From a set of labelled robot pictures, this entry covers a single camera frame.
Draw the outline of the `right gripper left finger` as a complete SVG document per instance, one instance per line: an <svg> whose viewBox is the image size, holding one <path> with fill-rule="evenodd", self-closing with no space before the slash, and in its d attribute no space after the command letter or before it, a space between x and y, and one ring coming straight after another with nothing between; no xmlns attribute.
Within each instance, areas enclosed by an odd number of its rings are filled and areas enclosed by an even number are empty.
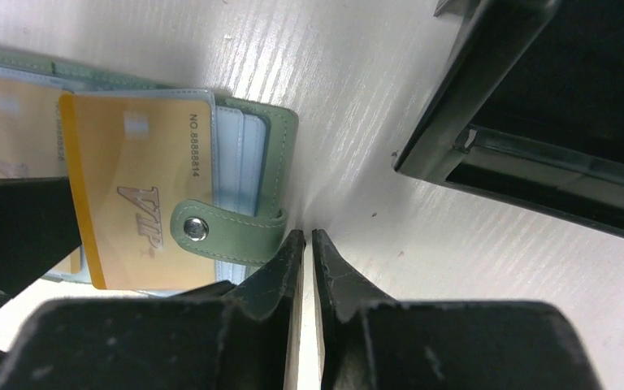
<svg viewBox="0 0 624 390"><path fill-rule="evenodd" d="M237 286L48 301L0 364L0 389L286 389L304 234Z"/></svg>

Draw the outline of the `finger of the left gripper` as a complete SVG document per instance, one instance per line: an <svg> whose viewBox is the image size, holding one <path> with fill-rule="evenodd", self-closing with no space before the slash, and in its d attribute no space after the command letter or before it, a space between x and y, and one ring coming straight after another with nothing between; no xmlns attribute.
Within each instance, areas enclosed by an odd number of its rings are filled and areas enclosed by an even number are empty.
<svg viewBox="0 0 624 390"><path fill-rule="evenodd" d="M0 309L80 244L68 179L0 179Z"/></svg>

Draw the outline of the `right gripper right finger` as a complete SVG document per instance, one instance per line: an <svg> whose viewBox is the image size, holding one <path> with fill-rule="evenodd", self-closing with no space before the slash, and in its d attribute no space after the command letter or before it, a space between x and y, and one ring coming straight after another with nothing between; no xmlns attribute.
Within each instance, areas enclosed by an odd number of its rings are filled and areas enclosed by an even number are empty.
<svg viewBox="0 0 624 390"><path fill-rule="evenodd" d="M542 301L400 301L312 233L325 389L598 389L571 323Z"/></svg>

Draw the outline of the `gold credit card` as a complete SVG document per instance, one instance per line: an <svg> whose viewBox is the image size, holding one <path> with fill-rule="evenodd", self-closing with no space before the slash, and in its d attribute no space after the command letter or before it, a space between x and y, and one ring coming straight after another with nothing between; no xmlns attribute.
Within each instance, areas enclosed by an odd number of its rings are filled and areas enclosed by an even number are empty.
<svg viewBox="0 0 624 390"><path fill-rule="evenodd" d="M60 84L0 77L0 179L67 175Z"/></svg>
<svg viewBox="0 0 624 390"><path fill-rule="evenodd" d="M168 97L64 94L67 169L95 288L189 290L215 263L182 249L171 216L212 201L212 109Z"/></svg>

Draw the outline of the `green card holder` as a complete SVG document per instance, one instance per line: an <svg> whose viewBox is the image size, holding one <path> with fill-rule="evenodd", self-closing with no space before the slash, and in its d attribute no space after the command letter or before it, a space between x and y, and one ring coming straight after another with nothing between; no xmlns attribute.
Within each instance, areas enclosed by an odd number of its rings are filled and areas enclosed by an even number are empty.
<svg viewBox="0 0 624 390"><path fill-rule="evenodd" d="M178 242L214 259L217 279L234 284L252 275L279 248L288 219L281 197L297 134L295 112L3 48L0 76L110 96L209 98L216 110L214 203L196 206L194 211L214 228L205 240L183 236Z"/></svg>

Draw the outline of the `black card box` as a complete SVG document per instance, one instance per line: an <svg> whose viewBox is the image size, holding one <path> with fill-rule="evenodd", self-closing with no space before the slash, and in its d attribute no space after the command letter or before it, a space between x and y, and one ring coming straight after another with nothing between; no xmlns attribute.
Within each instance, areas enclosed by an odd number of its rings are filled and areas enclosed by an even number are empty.
<svg viewBox="0 0 624 390"><path fill-rule="evenodd" d="M462 19L404 176L624 238L624 1L440 1Z"/></svg>

